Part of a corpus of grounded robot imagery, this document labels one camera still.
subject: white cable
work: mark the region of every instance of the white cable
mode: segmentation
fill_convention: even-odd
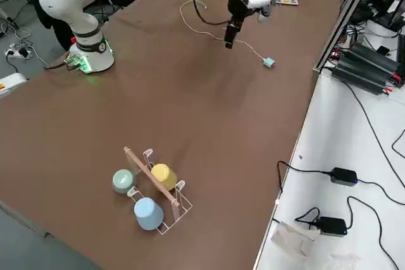
[[[4,34],[8,35],[8,34],[7,34],[7,31],[6,31],[5,29],[3,29],[3,25],[4,25],[4,22],[2,22],[1,25],[0,25],[1,31],[2,31]]]
[[[16,30],[12,25],[8,25],[8,26],[13,29],[13,31],[14,31],[16,37],[18,38],[18,45],[19,45],[19,46],[25,47],[25,48],[29,48],[29,49],[33,50],[35,56],[37,56],[37,58],[38,58],[39,60],[41,60],[46,66],[49,66],[49,63],[47,63],[46,61],[44,61],[44,60],[38,55],[37,50],[36,50],[33,46],[30,46],[30,45],[28,44],[28,42],[31,43],[31,41],[29,41],[29,38],[32,37],[32,33],[31,33],[31,31],[30,31],[29,29],[21,27],[21,28],[19,28],[18,30]],[[20,31],[20,32],[22,32],[22,33],[25,33],[26,35],[19,36],[19,35],[18,35],[18,31]]]
[[[259,53],[257,53],[257,52],[253,49],[253,46],[251,46],[251,45],[248,44],[247,42],[244,42],[244,41],[241,41],[241,40],[237,40],[237,39],[236,39],[235,41],[240,42],[241,44],[247,45],[248,47],[250,47],[250,48],[252,49],[252,51],[253,51],[254,54],[256,54],[257,56],[259,56],[263,61],[265,60],[264,57],[262,57]]]
[[[189,4],[189,3],[191,3],[191,2],[193,2],[193,0],[186,1],[186,2],[183,3],[183,5],[180,7],[180,15],[182,16],[182,19],[183,19],[185,25],[187,25],[187,26],[190,28],[190,30],[192,30],[193,32],[195,32],[195,33],[197,33],[197,34],[206,34],[206,35],[209,35],[209,36],[211,36],[212,38],[214,38],[214,39],[216,39],[216,40],[223,41],[223,39],[214,36],[212,33],[209,33],[209,32],[200,32],[200,31],[194,30],[194,29],[185,21],[185,18],[184,18],[184,15],[183,15],[183,8],[184,8],[184,6],[185,6],[186,4]],[[202,1],[196,0],[196,2],[199,3],[199,4],[201,4],[201,5],[203,5],[203,6],[204,6],[204,9],[207,9],[207,6],[206,6],[205,3],[203,3]],[[264,57],[260,56],[260,54],[257,53],[257,52],[253,49],[253,47],[252,47],[250,44],[248,44],[247,42],[244,42],[244,41],[238,40],[238,39],[236,39],[235,41],[236,41],[236,42],[240,42],[241,44],[247,45],[247,46],[253,51],[253,53],[254,53],[255,55],[257,55],[257,56],[258,56],[259,58],[261,58],[263,61],[265,60]]]
[[[218,38],[218,37],[214,36],[214,35],[211,34],[211,33],[208,33],[208,32],[200,32],[200,31],[194,30],[194,29],[185,21],[185,18],[184,18],[184,15],[183,15],[183,8],[184,8],[184,6],[185,6],[186,4],[189,4],[189,3],[191,3],[191,2],[192,2],[192,0],[186,1],[186,2],[183,3],[183,5],[180,7],[180,15],[182,15],[182,18],[183,18],[183,21],[184,21],[185,25],[187,25],[187,26],[190,28],[190,30],[192,30],[192,31],[195,32],[195,33],[198,33],[198,34],[206,34],[206,35],[209,35],[209,36],[211,36],[212,38],[214,38],[214,39],[216,39],[216,40],[223,41],[223,39]],[[207,9],[207,6],[206,6],[202,1],[196,0],[196,2],[199,3],[199,4],[202,4],[202,5],[204,6],[204,9]]]
[[[35,56],[37,56],[37,58],[38,58],[39,60],[41,60],[46,66],[49,66],[49,63],[47,63],[47,62],[44,61],[41,57],[39,57],[39,55],[38,55],[38,53],[37,53],[37,50],[35,50],[34,47],[32,47],[32,46],[25,46],[25,47],[29,47],[31,50],[33,50],[34,53],[35,53]]]
[[[362,34],[375,35],[375,36],[378,36],[378,37],[381,37],[381,38],[394,38],[396,35],[399,34],[399,33],[396,33],[394,36],[383,36],[383,35],[380,35],[380,34],[377,34],[377,33],[373,32],[373,31],[371,31],[369,28],[367,28],[367,30],[370,31],[370,33],[363,32]]]

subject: floor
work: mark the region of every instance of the floor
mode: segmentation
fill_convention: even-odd
[[[12,0],[2,3],[0,8],[10,16],[15,16],[27,0]],[[64,50],[59,46],[52,30],[45,29],[36,17],[33,7],[27,6],[19,15],[17,23],[29,29],[31,41],[38,55],[48,63],[58,59]],[[0,50],[6,50],[17,38],[12,31],[0,38]],[[10,59],[18,70],[27,78],[32,78],[42,71],[43,64],[37,58],[28,61]],[[13,67],[7,64],[5,57],[0,55],[0,78],[14,73]],[[5,269],[15,270],[46,270],[46,269],[98,269],[91,261],[78,252],[67,247],[52,237],[41,238],[31,230],[12,219],[0,210],[0,264]]]

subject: electronic equipment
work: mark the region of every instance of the electronic equipment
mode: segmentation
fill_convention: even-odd
[[[387,79],[397,71],[400,65],[397,61],[381,55],[362,44],[354,44],[347,51],[346,56],[353,61],[363,62],[386,73]]]
[[[395,1],[396,0],[383,0],[378,8],[379,13],[375,15],[372,20],[393,32],[398,32],[405,26],[405,20],[402,16],[402,14],[405,13],[405,0],[400,0],[397,8],[393,12],[388,12]]]
[[[332,75],[375,95],[383,93],[389,79],[385,71],[375,68],[366,61],[356,61],[347,56],[341,57]]]
[[[392,79],[392,82],[401,88],[405,81],[405,36],[403,35],[398,36],[397,62],[400,64],[396,71],[399,78]]]
[[[377,49],[377,53],[386,56],[390,52],[390,49],[388,47],[380,46]]]

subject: green led light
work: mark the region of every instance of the green led light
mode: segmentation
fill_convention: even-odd
[[[80,69],[83,72],[90,72],[91,71],[91,66],[85,56],[82,56],[82,64],[80,65]]]

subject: power strip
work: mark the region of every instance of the power strip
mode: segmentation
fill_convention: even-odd
[[[4,55],[7,56],[8,58],[18,58],[18,59],[31,59],[32,57],[32,51],[25,49],[27,52],[27,56],[24,56],[23,54],[21,54],[16,48],[15,48],[15,44],[10,44],[9,48],[7,50],[5,50]]]

